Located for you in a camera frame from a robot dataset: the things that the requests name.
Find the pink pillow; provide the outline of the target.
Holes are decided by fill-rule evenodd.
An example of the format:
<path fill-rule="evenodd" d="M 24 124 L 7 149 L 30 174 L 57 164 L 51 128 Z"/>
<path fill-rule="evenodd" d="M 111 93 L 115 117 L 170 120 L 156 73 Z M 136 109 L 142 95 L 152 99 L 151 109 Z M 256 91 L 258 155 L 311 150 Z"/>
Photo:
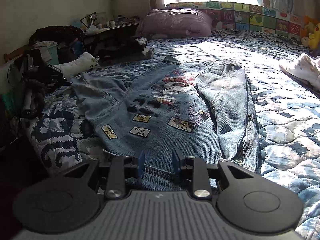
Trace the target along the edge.
<path fill-rule="evenodd" d="M 212 19 L 196 9 L 153 9 L 140 22 L 137 36 L 149 39 L 163 37 L 207 37 Z"/>

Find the yellow plush toy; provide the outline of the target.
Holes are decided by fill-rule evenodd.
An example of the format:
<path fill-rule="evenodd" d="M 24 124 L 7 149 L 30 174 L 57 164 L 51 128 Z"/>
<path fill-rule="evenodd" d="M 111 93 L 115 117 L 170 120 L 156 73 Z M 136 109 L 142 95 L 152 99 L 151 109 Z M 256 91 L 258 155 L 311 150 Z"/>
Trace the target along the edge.
<path fill-rule="evenodd" d="M 311 50 L 319 46 L 319 20 L 304 16 L 304 27 L 301 30 L 302 45 Z"/>

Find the white baby garment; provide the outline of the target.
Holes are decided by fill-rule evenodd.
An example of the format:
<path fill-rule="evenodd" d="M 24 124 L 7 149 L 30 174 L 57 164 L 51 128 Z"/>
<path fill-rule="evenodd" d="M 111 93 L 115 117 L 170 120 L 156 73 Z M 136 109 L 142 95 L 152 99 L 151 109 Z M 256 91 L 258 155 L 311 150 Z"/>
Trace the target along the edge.
<path fill-rule="evenodd" d="M 302 53 L 292 62 L 279 60 L 278 64 L 282 72 L 308 82 L 313 88 L 319 90 L 319 56 L 313 59 L 309 55 Z"/>

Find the black folded clothes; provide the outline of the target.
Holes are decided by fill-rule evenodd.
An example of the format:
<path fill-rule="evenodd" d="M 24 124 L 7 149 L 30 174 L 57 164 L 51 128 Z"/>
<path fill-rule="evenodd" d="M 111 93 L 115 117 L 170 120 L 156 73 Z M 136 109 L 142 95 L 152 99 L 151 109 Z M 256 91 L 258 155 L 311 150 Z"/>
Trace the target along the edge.
<path fill-rule="evenodd" d="M 153 57 L 155 49 L 148 47 L 147 39 L 138 36 L 123 40 L 115 47 L 98 51 L 99 65 L 111 66 L 130 61 L 149 60 Z"/>

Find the blue white patterned quilt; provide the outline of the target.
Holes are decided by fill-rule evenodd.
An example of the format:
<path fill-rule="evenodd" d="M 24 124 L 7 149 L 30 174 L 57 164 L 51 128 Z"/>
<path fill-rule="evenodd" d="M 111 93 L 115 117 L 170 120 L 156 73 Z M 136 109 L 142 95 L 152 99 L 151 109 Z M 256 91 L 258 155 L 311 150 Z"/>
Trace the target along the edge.
<path fill-rule="evenodd" d="M 97 64 L 44 98 L 27 122 L 45 168 L 56 174 L 95 147 L 148 148 L 148 190 L 181 189 L 171 149 L 211 164 L 224 157 L 293 191 L 304 210 L 297 233 L 319 239 L 319 94 L 276 65 L 304 49 L 282 37 L 217 30 L 205 38 L 150 41 L 150 59 Z"/>

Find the blue denim jacket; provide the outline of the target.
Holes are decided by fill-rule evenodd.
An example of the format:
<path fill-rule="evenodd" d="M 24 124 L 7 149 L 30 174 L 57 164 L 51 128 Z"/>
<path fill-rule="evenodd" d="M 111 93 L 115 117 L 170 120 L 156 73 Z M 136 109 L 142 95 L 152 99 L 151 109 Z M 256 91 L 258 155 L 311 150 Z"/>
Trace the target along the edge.
<path fill-rule="evenodd" d="M 171 152 L 209 164 L 227 159 L 251 172 L 260 165 L 254 104 L 244 67 L 237 62 L 181 63 L 167 56 L 144 68 L 93 70 L 72 79 L 80 109 L 106 149 L 145 153 L 136 189 L 181 188 Z"/>

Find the colourful alphabet foam mat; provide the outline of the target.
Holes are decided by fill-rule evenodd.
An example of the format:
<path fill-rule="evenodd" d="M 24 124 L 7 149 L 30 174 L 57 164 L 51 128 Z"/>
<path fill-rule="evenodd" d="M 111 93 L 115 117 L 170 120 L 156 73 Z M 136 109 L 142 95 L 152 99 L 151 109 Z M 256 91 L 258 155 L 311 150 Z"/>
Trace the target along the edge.
<path fill-rule="evenodd" d="M 233 2 L 177 2 L 168 9 L 197 9 L 212 19 L 214 29 L 260 31 L 299 41 L 305 35 L 303 18 L 260 5 Z"/>

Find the white rolled quilted cloth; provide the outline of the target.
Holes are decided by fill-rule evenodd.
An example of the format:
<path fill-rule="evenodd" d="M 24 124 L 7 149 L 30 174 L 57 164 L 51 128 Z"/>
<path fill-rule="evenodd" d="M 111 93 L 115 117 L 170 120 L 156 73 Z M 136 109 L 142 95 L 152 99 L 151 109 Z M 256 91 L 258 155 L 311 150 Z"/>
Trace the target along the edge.
<path fill-rule="evenodd" d="M 72 76 L 86 72 L 97 65 L 97 60 L 90 53 L 84 52 L 78 59 L 69 63 L 54 65 L 54 67 L 62 72 L 63 77 L 70 79 Z"/>

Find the cluttered bedside shelf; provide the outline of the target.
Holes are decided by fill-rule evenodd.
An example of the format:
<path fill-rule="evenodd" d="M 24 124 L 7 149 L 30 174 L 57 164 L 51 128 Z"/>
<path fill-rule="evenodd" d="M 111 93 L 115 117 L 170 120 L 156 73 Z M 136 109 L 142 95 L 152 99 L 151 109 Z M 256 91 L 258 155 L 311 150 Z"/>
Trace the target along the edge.
<path fill-rule="evenodd" d="M 109 20 L 105 12 L 93 12 L 80 19 L 83 26 L 85 39 L 93 39 L 102 37 L 105 34 L 112 34 L 120 29 L 127 28 L 128 31 L 133 29 L 133 34 L 136 33 L 136 28 L 140 23 L 139 16 L 127 17 L 118 15 L 115 19 Z"/>

